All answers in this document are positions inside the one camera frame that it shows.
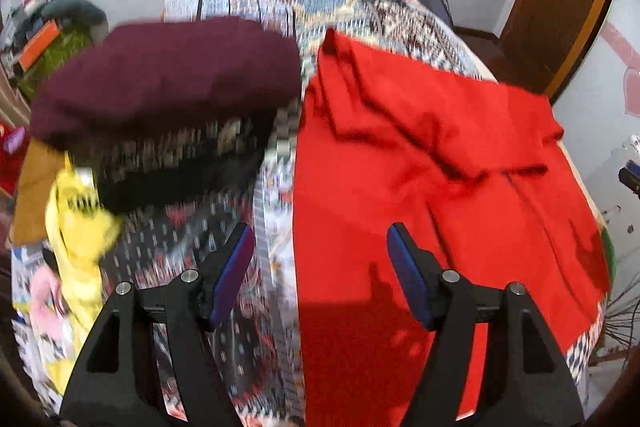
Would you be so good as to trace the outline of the red zip jacket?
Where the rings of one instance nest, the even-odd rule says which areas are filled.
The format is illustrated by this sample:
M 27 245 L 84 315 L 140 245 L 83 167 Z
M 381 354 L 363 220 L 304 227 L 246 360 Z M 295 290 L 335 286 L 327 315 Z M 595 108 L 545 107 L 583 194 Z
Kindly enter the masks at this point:
M 433 337 L 386 251 L 396 222 L 470 282 L 530 291 L 562 350 L 610 288 L 549 101 L 329 30 L 305 92 L 293 242 L 311 426 L 396 426 Z

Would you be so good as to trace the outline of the yellow garment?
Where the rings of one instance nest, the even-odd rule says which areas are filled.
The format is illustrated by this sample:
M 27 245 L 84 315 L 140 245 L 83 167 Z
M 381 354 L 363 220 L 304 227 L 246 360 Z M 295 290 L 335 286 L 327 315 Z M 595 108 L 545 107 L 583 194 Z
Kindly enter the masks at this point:
M 100 203 L 92 171 L 66 160 L 51 186 L 44 222 L 68 308 L 61 340 L 66 355 L 47 365 L 56 390 L 63 393 L 103 307 L 100 261 L 115 245 L 122 218 Z

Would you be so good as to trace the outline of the patchwork patterned quilt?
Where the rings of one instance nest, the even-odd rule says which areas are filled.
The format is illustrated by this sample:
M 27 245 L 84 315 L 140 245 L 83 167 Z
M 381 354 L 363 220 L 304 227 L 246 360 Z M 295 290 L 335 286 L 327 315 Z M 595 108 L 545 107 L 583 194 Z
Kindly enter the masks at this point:
M 122 218 L 101 259 L 103 306 L 119 283 L 146 289 L 198 267 L 226 243 L 235 225 L 254 232 L 255 248 L 230 315 L 207 338 L 238 426 L 310 426 L 293 242 L 293 188 L 305 92 L 318 52 L 334 30 L 367 46 L 453 74 L 480 77 L 464 43 L 411 0 L 167 0 L 160 23 L 234 16 L 295 39 L 302 91 L 271 112 L 214 120 L 152 138 L 86 138 L 57 150 L 92 171 L 102 206 Z M 64 393 L 47 365 L 64 358 L 58 266 L 31 249 L 13 259 L 14 329 L 49 417 L 61 417 Z M 585 368 L 598 321 L 562 350 L 574 384 Z

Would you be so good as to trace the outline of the wooden wardrobe with sliding door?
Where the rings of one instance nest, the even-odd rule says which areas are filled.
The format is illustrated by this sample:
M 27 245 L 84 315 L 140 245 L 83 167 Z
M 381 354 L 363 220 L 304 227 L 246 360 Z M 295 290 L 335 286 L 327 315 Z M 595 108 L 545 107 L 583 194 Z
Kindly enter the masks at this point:
M 639 131 L 639 0 L 514 0 L 509 82 L 545 95 L 582 174 Z

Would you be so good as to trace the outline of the wooden lap desk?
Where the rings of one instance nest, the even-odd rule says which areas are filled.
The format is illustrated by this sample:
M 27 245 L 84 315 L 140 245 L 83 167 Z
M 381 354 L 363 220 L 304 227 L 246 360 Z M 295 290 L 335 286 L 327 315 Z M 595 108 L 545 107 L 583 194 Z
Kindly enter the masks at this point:
M 17 183 L 12 243 L 30 245 L 47 236 L 46 213 L 51 187 L 65 166 L 65 156 L 46 144 L 31 139 Z

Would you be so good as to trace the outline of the red plush toy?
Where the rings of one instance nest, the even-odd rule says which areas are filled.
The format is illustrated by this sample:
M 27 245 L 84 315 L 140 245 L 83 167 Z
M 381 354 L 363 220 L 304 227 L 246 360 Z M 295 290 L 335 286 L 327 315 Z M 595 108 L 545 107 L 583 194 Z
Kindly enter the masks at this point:
M 0 122 L 0 186 L 6 195 L 15 192 L 25 161 L 30 136 L 25 127 Z

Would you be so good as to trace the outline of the grey blue backpack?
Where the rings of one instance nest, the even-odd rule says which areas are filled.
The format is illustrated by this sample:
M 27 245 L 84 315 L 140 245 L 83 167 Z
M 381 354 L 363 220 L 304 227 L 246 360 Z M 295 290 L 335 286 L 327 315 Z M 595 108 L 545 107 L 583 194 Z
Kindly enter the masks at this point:
M 454 29 L 454 20 L 448 0 L 418 0 L 428 10 L 437 15 L 450 29 Z

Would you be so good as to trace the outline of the maroon folded garment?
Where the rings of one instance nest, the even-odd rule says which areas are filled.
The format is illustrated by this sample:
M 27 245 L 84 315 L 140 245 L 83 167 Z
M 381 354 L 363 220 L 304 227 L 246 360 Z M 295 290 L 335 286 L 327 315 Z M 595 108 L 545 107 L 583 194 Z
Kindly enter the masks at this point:
M 234 16 L 120 25 L 39 88 L 30 133 L 57 150 L 271 112 L 302 91 L 296 41 Z

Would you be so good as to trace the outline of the green patterned bag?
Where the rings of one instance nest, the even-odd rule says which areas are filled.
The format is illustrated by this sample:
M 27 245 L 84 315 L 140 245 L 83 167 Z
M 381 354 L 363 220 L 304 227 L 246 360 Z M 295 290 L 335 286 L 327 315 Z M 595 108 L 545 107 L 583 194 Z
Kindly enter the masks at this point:
M 28 104 L 32 104 L 40 84 L 60 69 L 74 55 L 83 49 L 91 48 L 93 41 L 90 30 L 83 27 L 64 29 L 62 34 L 53 40 L 43 54 L 37 58 L 32 67 L 24 72 L 17 81 L 17 89 Z

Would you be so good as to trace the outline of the orange box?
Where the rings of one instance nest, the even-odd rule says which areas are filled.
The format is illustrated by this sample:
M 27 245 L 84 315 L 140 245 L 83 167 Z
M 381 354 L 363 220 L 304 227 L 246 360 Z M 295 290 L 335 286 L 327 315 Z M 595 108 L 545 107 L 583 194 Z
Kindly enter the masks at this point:
M 20 64 L 22 71 L 26 72 L 27 69 L 30 69 L 59 35 L 58 23 L 55 20 L 48 20 L 22 49 L 18 58 L 18 64 Z

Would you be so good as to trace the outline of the grey green plush toy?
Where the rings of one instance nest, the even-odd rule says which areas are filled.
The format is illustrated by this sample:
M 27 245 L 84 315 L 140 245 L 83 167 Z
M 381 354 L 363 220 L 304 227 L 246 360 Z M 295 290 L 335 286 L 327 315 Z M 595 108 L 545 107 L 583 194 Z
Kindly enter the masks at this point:
M 64 29 L 85 31 L 93 42 L 102 42 L 108 34 L 103 10 L 88 0 L 52 0 L 40 11 L 44 22 L 55 20 Z

